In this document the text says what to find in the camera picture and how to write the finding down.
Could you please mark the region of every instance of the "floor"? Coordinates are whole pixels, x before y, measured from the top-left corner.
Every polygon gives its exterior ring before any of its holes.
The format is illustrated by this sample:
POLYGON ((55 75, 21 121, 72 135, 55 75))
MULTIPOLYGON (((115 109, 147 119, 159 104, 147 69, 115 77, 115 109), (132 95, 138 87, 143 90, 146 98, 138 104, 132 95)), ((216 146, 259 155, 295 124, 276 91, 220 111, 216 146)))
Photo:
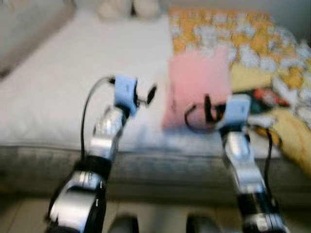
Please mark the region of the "floor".
MULTIPOLYGON (((43 233, 48 204, 48 199, 0 196, 0 233, 43 233)), ((224 233, 237 233, 241 228, 241 217, 235 207, 109 202, 103 232, 122 213, 137 214, 141 233, 185 233, 188 213, 211 217, 224 233)), ((286 209, 283 216, 292 233, 311 232, 311 210, 286 209)))

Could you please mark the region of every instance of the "white bed sheet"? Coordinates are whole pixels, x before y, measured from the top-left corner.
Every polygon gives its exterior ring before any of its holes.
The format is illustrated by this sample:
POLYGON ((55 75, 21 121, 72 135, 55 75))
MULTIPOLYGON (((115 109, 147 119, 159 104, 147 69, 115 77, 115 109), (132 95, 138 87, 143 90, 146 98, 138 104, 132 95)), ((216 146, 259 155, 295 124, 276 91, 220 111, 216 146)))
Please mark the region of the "white bed sheet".
MULTIPOLYGON (((220 155, 218 133, 161 129, 172 54, 167 15, 155 22, 102 22, 78 11, 0 83, 0 146, 79 150, 81 113, 91 86, 100 77, 122 73, 138 77, 140 96, 146 96, 153 83, 158 84, 158 92, 148 109, 142 107, 128 120, 120 150, 220 155)), ((86 116, 86 147, 96 119, 111 103, 112 87, 102 87, 94 95, 86 116)), ((255 148, 267 148, 263 140, 256 141, 255 148)))

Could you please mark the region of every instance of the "patterned quilt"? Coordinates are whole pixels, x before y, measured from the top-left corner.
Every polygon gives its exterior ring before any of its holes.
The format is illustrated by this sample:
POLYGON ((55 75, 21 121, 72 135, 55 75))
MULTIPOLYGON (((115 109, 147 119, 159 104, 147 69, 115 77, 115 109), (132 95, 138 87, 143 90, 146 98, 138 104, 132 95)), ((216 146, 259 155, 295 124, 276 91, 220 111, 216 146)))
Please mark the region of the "patterned quilt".
POLYGON ((175 54, 193 49, 212 54, 215 46, 225 44, 230 48, 234 92, 268 87, 288 101, 290 108, 275 107, 265 114, 276 118, 275 144, 311 177, 311 49, 307 42, 299 44, 266 13, 172 8, 170 24, 175 54))

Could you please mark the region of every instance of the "pink fabric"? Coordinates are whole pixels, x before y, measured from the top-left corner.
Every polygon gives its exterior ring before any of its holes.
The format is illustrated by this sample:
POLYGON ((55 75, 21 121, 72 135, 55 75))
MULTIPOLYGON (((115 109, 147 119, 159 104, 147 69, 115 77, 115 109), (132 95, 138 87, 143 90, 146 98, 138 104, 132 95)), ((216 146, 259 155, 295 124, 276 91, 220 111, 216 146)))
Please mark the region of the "pink fabric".
MULTIPOLYGON (((196 50, 176 55, 170 60, 170 78, 171 88, 162 121, 164 129, 184 125, 185 111, 194 103, 203 104, 206 94, 209 94, 212 105, 225 103, 231 95, 228 48, 216 47, 210 56, 196 50)), ((204 110, 196 109, 189 116, 189 122, 204 128, 204 110)))

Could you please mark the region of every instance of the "white slipper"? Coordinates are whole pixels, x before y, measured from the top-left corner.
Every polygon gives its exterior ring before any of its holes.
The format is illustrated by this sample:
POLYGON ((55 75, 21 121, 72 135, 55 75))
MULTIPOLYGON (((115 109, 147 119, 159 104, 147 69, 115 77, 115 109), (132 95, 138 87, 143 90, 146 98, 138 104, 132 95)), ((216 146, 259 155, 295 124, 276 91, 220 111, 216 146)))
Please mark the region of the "white slipper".
POLYGON ((106 0, 99 8, 98 15, 102 19, 121 19, 131 15, 132 0, 106 0))
POLYGON ((159 0, 133 0, 134 8, 137 16, 145 19, 152 20, 160 16, 161 8, 159 0))

